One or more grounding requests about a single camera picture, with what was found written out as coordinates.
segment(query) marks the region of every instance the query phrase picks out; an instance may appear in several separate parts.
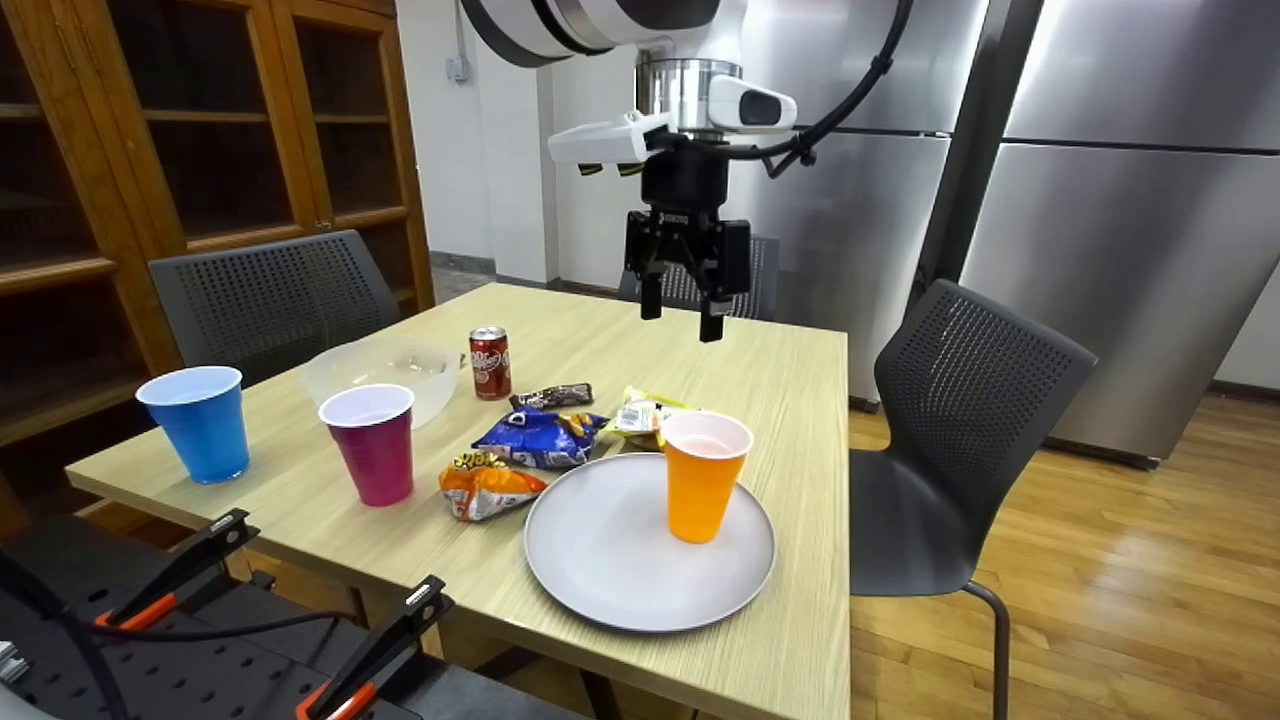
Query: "stainless steel refrigerator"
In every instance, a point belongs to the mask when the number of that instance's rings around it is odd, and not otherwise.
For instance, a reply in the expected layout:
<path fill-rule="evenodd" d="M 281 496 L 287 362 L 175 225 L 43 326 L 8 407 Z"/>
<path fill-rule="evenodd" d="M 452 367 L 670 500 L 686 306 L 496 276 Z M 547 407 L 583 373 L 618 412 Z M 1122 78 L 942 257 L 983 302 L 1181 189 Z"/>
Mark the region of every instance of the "stainless steel refrigerator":
<path fill-rule="evenodd" d="M 960 282 L 1101 355 L 1062 438 L 1163 459 L 1265 292 L 1278 37 L 1278 0 L 1043 0 Z"/>
<path fill-rule="evenodd" d="M 896 0 L 751 0 L 743 63 L 820 120 L 877 56 Z M 844 326 L 847 386 L 877 405 L 874 358 L 905 318 L 990 2 L 916 0 L 894 73 L 811 166 L 728 174 L 726 219 L 751 225 L 751 306 Z"/>

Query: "chair backrest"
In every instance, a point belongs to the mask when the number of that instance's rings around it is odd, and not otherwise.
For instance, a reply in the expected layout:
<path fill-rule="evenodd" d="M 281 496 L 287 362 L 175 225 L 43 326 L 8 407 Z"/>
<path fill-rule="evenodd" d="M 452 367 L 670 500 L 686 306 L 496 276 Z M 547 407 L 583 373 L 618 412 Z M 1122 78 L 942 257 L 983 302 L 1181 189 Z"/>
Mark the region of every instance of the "chair backrest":
<path fill-rule="evenodd" d="M 947 279 L 877 355 L 890 453 L 958 504 L 972 561 L 1091 367 L 1077 341 Z"/>
<path fill-rule="evenodd" d="M 151 258 L 184 362 L 284 373 L 395 318 L 395 297 L 360 231 Z"/>

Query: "small food item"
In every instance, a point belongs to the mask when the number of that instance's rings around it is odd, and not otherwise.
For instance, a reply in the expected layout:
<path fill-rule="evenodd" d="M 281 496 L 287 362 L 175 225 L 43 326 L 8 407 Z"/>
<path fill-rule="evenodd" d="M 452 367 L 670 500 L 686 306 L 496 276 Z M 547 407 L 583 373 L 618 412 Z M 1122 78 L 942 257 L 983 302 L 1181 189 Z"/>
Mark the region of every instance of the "small food item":
<path fill-rule="evenodd" d="M 506 400 L 512 396 L 512 352 L 510 332 L 496 323 L 480 323 L 469 336 L 474 344 L 474 380 L 480 400 Z"/>
<path fill-rule="evenodd" d="M 596 449 L 627 449 L 627 453 L 656 453 L 661 449 L 661 425 L 664 416 L 682 412 L 686 405 L 671 396 L 626 386 L 619 407 L 609 416 L 609 425 L 596 436 Z"/>
<path fill-rule="evenodd" d="M 539 476 L 530 476 L 520 467 L 510 467 L 493 453 L 463 453 L 439 471 L 439 496 L 450 515 L 483 523 L 493 515 L 506 515 L 512 509 L 531 504 L 547 485 Z"/>
<path fill-rule="evenodd" d="M 512 407 L 583 407 L 594 405 L 594 382 L 552 382 L 539 392 L 512 396 Z"/>
<path fill-rule="evenodd" d="M 483 449 L 510 462 L 570 471 L 594 457 L 605 416 L 516 407 L 496 418 L 474 449 Z"/>

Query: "wall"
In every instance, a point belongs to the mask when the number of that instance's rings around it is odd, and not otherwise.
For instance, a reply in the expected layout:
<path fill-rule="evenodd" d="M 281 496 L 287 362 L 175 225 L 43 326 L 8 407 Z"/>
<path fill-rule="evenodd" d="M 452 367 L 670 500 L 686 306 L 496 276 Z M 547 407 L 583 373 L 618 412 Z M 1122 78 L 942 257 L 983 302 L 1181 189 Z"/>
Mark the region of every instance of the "wall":
<path fill-rule="evenodd" d="M 496 258 L 512 279 L 552 279 L 539 77 L 506 63 L 463 29 L 474 78 L 452 82 L 456 2 L 395 0 L 395 13 L 432 251 Z"/>

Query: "snack bag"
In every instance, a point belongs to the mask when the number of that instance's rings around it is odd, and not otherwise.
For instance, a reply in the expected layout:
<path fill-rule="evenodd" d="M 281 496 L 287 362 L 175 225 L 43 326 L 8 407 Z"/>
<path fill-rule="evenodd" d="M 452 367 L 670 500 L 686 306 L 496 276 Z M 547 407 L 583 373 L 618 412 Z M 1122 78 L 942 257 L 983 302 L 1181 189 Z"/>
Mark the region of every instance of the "snack bag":
<path fill-rule="evenodd" d="M 539 392 L 512 396 L 512 407 L 583 407 L 594 405 L 594 382 L 552 382 Z"/>
<path fill-rule="evenodd" d="M 483 449 L 510 462 L 570 471 L 594 457 L 605 416 L 516 407 L 496 418 L 474 449 Z"/>
<path fill-rule="evenodd" d="M 601 426 L 596 449 L 619 443 L 627 453 L 656 453 L 664 416 L 671 416 L 682 407 L 686 407 L 686 400 L 626 386 L 626 400 L 609 416 L 609 425 Z"/>
<path fill-rule="evenodd" d="M 463 453 L 439 471 L 439 496 L 450 515 L 483 523 L 512 509 L 531 504 L 547 485 L 539 476 L 516 471 L 493 453 Z"/>

